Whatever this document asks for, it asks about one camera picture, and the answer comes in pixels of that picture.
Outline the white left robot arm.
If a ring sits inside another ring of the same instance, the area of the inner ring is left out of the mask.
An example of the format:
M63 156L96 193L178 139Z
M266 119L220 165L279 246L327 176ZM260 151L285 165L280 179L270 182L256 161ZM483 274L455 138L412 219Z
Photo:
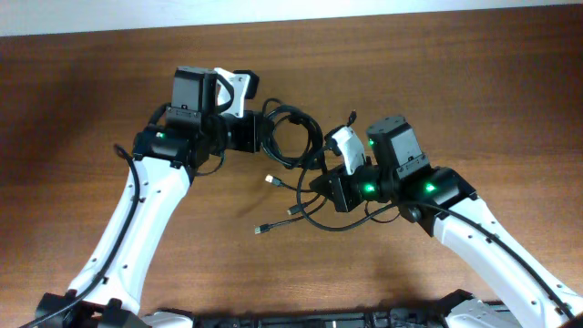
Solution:
M192 314L158 310L139 316L153 255L173 211L200 166L226 150L259 149L259 114L245 108L259 77L250 70L178 67L169 103L157 108L131 151L118 205L89 261L64 295L47 293L32 327L192 327Z

